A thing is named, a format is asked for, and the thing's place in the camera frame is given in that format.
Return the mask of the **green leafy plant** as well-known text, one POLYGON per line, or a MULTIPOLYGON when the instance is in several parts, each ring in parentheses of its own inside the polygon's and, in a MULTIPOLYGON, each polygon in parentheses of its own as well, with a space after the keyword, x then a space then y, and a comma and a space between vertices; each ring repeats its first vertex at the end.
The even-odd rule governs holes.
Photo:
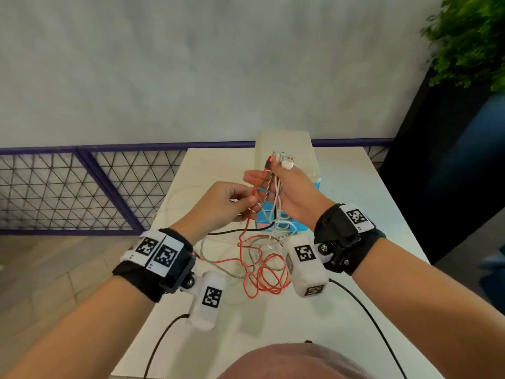
POLYGON ((431 49, 429 85, 489 82, 505 93, 505 0, 443 0, 420 35, 431 49))

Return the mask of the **person's left forearm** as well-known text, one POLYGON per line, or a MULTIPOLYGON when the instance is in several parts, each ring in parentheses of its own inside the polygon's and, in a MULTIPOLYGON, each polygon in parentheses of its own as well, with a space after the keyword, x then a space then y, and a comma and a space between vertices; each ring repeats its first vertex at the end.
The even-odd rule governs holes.
POLYGON ((1 379, 109 379, 155 302, 111 277, 40 338, 1 379))

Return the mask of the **black planter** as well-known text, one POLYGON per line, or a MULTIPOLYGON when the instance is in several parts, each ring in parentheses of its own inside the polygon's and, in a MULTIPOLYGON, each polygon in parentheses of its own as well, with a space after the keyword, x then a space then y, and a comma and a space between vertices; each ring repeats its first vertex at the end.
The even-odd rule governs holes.
POLYGON ((505 92, 431 86, 428 69, 379 170, 435 264, 505 208, 505 92))

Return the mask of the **blue and pink box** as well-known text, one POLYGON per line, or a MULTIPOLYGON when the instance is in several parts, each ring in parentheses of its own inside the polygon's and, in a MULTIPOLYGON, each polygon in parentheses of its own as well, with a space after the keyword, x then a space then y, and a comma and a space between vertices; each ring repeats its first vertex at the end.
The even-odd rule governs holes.
POLYGON ((262 209, 257 212, 256 229, 292 234, 308 231, 309 228, 305 224, 287 215, 284 211, 278 214, 273 201, 266 200, 264 203, 258 202, 258 204, 262 205, 262 209))

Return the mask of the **person's pink clothing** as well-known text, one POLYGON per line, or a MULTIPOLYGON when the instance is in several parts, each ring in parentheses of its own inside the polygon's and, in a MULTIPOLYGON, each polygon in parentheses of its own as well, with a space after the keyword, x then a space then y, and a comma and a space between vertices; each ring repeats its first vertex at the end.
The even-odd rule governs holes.
POLYGON ((273 344, 250 351, 216 379, 377 379, 337 351, 313 343, 273 344))

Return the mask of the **purple metal mesh fence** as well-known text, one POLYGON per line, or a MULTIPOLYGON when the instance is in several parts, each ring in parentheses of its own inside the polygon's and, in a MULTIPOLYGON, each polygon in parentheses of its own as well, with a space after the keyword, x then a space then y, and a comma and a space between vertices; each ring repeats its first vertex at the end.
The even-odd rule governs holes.
POLYGON ((254 141, 0 147, 0 235, 138 235, 190 148, 254 141))

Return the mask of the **person's right hand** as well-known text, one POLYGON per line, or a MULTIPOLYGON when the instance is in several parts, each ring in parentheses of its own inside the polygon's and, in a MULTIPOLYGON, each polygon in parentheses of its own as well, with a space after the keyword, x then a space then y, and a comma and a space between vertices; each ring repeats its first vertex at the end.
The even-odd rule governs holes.
MULTIPOLYGON (((278 162, 274 159, 270 163, 270 170, 278 178, 278 162)), ((325 197, 300 168, 294 166, 291 173, 289 179, 281 182, 280 193, 276 193, 273 182, 268 189, 270 174, 261 170, 245 171, 243 181, 257 187, 258 202, 279 198, 282 210, 287 215, 314 231, 320 217, 336 203, 325 197)))

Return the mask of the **translucent plastic storage box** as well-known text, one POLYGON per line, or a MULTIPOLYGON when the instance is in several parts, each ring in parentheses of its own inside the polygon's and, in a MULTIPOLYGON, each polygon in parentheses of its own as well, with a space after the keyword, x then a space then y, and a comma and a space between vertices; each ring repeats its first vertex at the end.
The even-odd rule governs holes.
POLYGON ((261 131, 256 138, 254 168, 262 170, 270 156, 274 156, 279 163, 297 166, 319 188, 319 166, 307 131, 261 131))

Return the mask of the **person's left hand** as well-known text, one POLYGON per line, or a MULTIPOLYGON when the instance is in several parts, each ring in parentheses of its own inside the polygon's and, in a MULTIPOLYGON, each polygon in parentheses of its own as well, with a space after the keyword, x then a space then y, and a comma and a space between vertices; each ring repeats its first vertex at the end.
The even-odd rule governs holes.
POLYGON ((215 182, 195 206, 181 219, 169 226, 186 241, 195 245, 208 233, 224 228, 232 222, 243 222, 255 216, 257 199, 226 199, 226 184, 215 182))

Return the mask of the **person's right forearm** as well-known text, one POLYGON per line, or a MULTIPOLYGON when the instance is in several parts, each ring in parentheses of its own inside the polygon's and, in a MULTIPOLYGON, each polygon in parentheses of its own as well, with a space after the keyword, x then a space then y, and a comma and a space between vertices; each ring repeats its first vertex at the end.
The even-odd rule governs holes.
POLYGON ((351 277, 445 379, 505 379, 505 316, 448 275, 380 238, 351 277))

